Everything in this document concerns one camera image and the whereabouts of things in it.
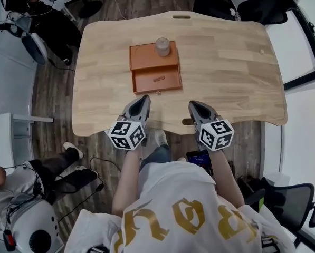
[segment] black pants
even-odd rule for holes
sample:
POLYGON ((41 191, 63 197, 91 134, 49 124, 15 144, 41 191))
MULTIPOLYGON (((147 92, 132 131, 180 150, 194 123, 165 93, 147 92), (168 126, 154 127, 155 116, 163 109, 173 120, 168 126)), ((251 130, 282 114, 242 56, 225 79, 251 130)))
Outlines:
POLYGON ((67 45, 80 47, 82 36, 79 29, 62 12, 52 9, 32 19, 30 32, 37 33, 61 60, 72 57, 67 45))
POLYGON ((98 176, 91 170, 75 170, 60 180, 55 180, 66 168, 78 161, 79 153, 74 148, 57 154, 53 158, 31 160, 30 164, 39 175, 44 187, 44 199, 53 204, 67 193, 75 193, 98 176))

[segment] table hole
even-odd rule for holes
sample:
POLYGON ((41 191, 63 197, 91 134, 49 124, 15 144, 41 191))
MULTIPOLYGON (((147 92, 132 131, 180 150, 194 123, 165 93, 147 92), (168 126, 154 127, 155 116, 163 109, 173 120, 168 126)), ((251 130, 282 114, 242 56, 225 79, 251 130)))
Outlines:
POLYGON ((191 19, 189 15, 173 15, 174 19, 191 19))
POLYGON ((194 125, 193 120, 191 118, 184 118, 182 120, 183 125, 194 125))

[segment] wooden table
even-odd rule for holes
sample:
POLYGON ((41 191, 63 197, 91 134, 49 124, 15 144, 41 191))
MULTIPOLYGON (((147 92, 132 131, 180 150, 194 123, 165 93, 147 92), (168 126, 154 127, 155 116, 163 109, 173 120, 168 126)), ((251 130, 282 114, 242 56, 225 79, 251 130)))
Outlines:
POLYGON ((83 32, 73 92, 73 132, 90 136, 110 128, 132 92, 129 46, 175 40, 182 90, 149 94, 148 126, 194 133, 188 103, 211 105, 231 123, 287 121, 283 82, 265 28, 194 12, 166 12, 126 21, 95 22, 83 32))

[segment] smartphone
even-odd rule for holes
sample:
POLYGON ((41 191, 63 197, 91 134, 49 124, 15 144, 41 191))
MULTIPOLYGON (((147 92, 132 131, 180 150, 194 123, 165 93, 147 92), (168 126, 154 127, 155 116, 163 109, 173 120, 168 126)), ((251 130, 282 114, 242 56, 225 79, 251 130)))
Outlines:
POLYGON ((212 171, 210 156, 207 150, 187 152, 186 155, 190 163, 202 167, 207 173, 209 173, 210 176, 214 174, 212 171))

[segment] white t-shirt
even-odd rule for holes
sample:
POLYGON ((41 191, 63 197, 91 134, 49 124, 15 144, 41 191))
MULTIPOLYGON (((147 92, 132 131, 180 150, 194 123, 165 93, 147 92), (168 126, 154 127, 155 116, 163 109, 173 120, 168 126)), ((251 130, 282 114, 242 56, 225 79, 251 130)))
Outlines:
MULTIPOLYGON (((0 188, 0 219, 5 217, 4 211, 10 202, 20 193, 32 195, 33 185, 36 180, 36 174, 29 162, 24 163, 29 169, 23 169, 23 166, 16 167, 13 173, 6 177, 5 184, 0 188)), ((3 239, 4 228, 0 223, 0 240, 3 239)))
POLYGON ((146 165, 139 192, 122 218, 82 210, 65 252, 87 252, 101 244, 111 253, 295 251, 266 207, 267 219, 247 205, 236 209, 192 163, 146 165))

